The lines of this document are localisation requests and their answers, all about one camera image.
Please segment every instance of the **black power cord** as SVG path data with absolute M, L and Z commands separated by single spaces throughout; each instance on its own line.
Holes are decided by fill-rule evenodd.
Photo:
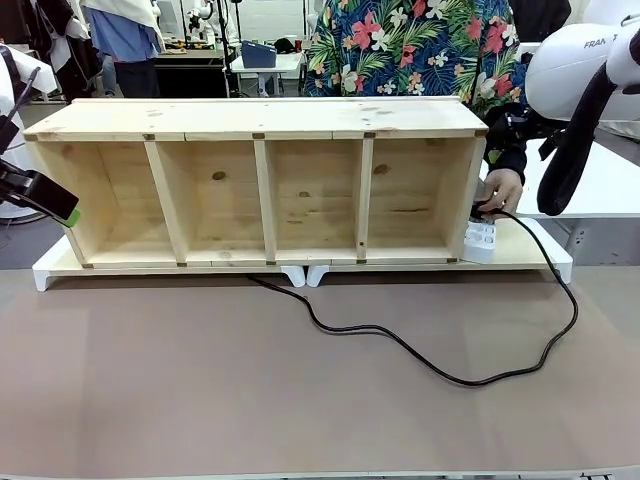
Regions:
M 492 210 L 489 213 L 491 213 L 492 215 L 499 214 L 499 215 L 504 215 L 506 217 L 509 217 L 510 219 L 518 223 L 522 228 L 524 228 L 529 235 L 531 235 L 533 240 L 536 242 L 536 245 L 538 245 L 540 252 L 542 252 L 542 256 L 547 262 L 547 265 L 549 266 L 551 273 L 553 273 L 553 276 L 555 277 L 556 281 L 565 291 L 565 293 L 567 294 L 567 297 L 569 297 L 569 300 L 571 301 L 571 305 L 573 306 L 573 316 L 571 317 L 571 321 L 567 324 L 566 327 L 564 327 L 560 332 L 558 332 L 551 340 L 549 340 L 547 345 L 544 347 L 544 350 L 542 351 L 542 355 L 540 355 L 540 359 L 538 360 L 538 363 L 528 368 L 510 370 L 510 371 L 499 373 L 497 375 L 494 375 L 492 377 L 488 377 L 482 380 L 465 380 L 463 378 L 458 378 L 455 375 L 451 375 L 445 372 L 444 370 L 438 368 L 436 365 L 430 362 L 426 357 L 424 357 L 422 354 L 416 351 L 406 341 L 404 341 L 400 336 L 398 336 L 388 328 L 382 327 L 380 325 L 353 325 L 350 327 L 332 327 L 330 325 L 326 325 L 318 319 L 318 317 L 316 316 L 316 313 L 313 310 L 313 307 L 311 306 L 311 303 L 309 303 L 309 300 L 307 300 L 302 295 L 298 295 L 295 292 L 279 287 L 272 283 L 265 282 L 264 280 L 260 280 L 251 275 L 248 275 L 247 277 L 249 278 L 249 280 L 257 283 L 258 285 L 268 288 L 269 290 L 273 290 L 274 292 L 282 293 L 284 295 L 289 295 L 290 297 L 295 298 L 299 302 L 302 302 L 307 307 L 309 316 L 311 317 L 311 321 L 313 322 L 313 324 L 324 333 L 331 334 L 331 335 L 371 335 L 371 334 L 380 335 L 382 334 L 391 338 L 396 343 L 400 344 L 402 348 L 407 350 L 419 362 L 421 362 L 423 365 L 433 370 L 436 374 L 438 374 L 445 380 L 448 380 L 449 382 L 462 387 L 469 387 L 469 388 L 486 387 L 487 385 L 491 385 L 492 383 L 496 383 L 501 380 L 506 380 L 507 378 L 519 377 L 522 375 L 529 375 L 531 373 L 534 373 L 540 370 L 544 366 L 545 362 L 547 361 L 547 357 L 549 356 L 551 349 L 556 345 L 556 343 L 558 343 L 558 340 L 560 340 L 564 335 L 567 334 L 567 332 L 569 332 L 569 330 L 573 328 L 573 326 L 576 324 L 576 321 L 578 320 L 578 301 L 573 296 L 573 293 L 571 292 L 567 284 L 564 282 L 564 280 L 562 280 L 560 273 L 553 266 L 553 262 L 551 261 L 549 254 L 547 253 L 545 248 L 542 246 L 542 243 L 540 242 L 536 234 L 533 233 L 533 231 L 520 219 L 518 219 L 517 217 L 515 217 L 514 215 L 508 212 L 502 211 L 500 209 L 496 209 L 496 210 Z

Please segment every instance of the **wooden shelf compartment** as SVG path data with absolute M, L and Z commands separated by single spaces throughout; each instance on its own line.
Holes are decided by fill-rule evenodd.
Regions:
M 83 265 L 176 265 L 142 142 L 28 145 L 40 168 L 80 199 L 80 219 L 65 230 Z
M 355 264 L 362 140 L 256 141 L 276 264 Z
M 253 141 L 146 148 L 179 263 L 266 265 Z
M 374 141 L 367 263 L 460 258 L 484 144 L 475 137 Z

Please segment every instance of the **hawaiian shirt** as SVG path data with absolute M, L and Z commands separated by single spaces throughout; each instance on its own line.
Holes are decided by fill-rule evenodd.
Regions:
M 480 118 L 526 102 L 507 0 L 326 0 L 311 96 L 458 95 Z

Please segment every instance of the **power strip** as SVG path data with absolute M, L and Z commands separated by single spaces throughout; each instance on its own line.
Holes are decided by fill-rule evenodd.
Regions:
M 472 263 L 493 262 L 496 251 L 496 226 L 493 222 L 469 220 L 464 236 L 462 260 Z

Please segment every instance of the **wood knot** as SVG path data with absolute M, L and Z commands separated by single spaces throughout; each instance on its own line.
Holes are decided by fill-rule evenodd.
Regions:
M 389 166 L 385 165 L 384 163 L 382 165 L 378 165 L 376 168 L 373 169 L 373 174 L 374 175 L 384 175 L 385 173 L 389 172 Z

